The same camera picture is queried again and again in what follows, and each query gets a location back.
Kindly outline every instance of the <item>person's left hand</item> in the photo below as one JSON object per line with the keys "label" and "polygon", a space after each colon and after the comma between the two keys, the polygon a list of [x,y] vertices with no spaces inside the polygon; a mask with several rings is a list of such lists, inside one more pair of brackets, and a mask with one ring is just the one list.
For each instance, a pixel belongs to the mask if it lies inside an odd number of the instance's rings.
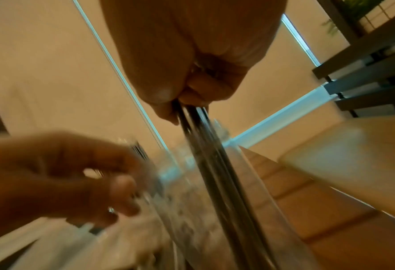
{"label": "person's left hand", "polygon": [[[0,236],[39,217],[105,227],[139,212],[144,162],[129,147],[69,133],[0,138]],[[86,168],[111,177],[86,177]]]}

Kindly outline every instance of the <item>transparent plastic wrap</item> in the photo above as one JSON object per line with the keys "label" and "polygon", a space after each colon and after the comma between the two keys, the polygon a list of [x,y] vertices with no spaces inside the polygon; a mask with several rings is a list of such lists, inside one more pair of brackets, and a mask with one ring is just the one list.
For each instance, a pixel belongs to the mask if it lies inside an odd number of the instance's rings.
{"label": "transparent plastic wrap", "polygon": [[[247,195],[246,203],[252,206],[252,196],[246,187],[249,184],[254,185],[254,188],[255,185],[260,185],[261,190],[266,190],[265,186],[226,130],[217,123],[215,126],[239,178],[240,188]],[[149,201],[171,239],[194,270],[241,269],[233,256],[231,242],[219,221],[223,217],[214,208],[198,162],[186,143],[156,160],[154,163],[158,170],[159,183]],[[264,206],[252,209],[252,214],[267,240],[270,256],[274,261],[272,269],[318,269],[312,253],[290,228],[267,191],[265,196],[267,199]]]}

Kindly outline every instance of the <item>blue light strip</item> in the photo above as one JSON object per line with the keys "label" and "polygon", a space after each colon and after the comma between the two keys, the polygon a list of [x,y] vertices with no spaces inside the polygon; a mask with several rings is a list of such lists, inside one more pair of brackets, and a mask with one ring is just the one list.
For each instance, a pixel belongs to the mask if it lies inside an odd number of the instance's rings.
{"label": "blue light strip", "polygon": [[110,63],[112,64],[113,68],[115,69],[117,76],[120,78],[120,80],[122,81],[124,87],[128,90],[129,95],[132,97],[132,99],[134,100],[134,103],[137,107],[137,109],[141,112],[141,115],[144,117],[147,126],[150,128],[150,130],[153,133],[153,136],[155,136],[156,141],[158,142],[158,145],[160,148],[165,148],[168,149],[168,147],[166,146],[165,142],[163,141],[162,137],[160,136],[159,132],[157,131],[156,127],[153,125],[153,122],[150,120],[150,117],[148,117],[147,113],[145,112],[143,106],[141,105],[140,101],[138,100],[138,98],[136,97],[134,91],[131,89],[131,87],[129,86],[128,82],[126,81],[125,77],[123,76],[122,72],[120,71],[119,67],[116,65],[113,57],[111,56],[111,54],[108,52],[107,48],[105,47],[103,41],[101,40],[100,36],[98,35],[98,33],[96,32],[95,28],[93,27],[93,25],[91,24],[90,20],[88,19],[88,16],[86,16],[85,12],[83,11],[82,7],[80,6],[79,2],[77,0],[73,0],[74,5],[76,6],[76,8],[79,10],[80,14],[82,15],[83,19],[85,20],[86,24],[88,25],[89,29],[91,30],[92,34],[94,35],[94,37],[96,38],[96,40],[98,41],[98,43],[100,44],[101,49],[103,50],[105,56],[107,57],[107,59],[110,61]]}
{"label": "blue light strip", "polygon": [[289,30],[289,32],[291,32],[293,37],[296,39],[298,44],[301,46],[301,48],[304,50],[304,52],[307,54],[307,56],[310,58],[310,60],[313,62],[313,64],[316,67],[320,66],[319,60],[317,60],[316,56],[310,50],[310,47],[307,45],[307,43],[305,43],[303,37],[298,33],[295,26],[292,24],[292,22],[289,20],[289,18],[286,16],[286,14],[282,15],[282,22],[286,26],[286,28]]}

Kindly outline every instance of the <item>hand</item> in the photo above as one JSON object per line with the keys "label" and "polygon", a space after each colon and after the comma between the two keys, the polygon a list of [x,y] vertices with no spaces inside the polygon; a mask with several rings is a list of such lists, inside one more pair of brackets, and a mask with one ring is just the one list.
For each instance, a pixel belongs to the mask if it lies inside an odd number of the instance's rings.
{"label": "hand", "polygon": [[[108,226],[117,215],[139,212],[132,200],[143,189],[133,173],[143,161],[126,146],[69,133],[0,138],[0,236],[39,217]],[[116,173],[94,179],[86,168]]]}
{"label": "hand", "polygon": [[157,115],[229,98],[267,52],[286,0],[100,0],[129,81]]}

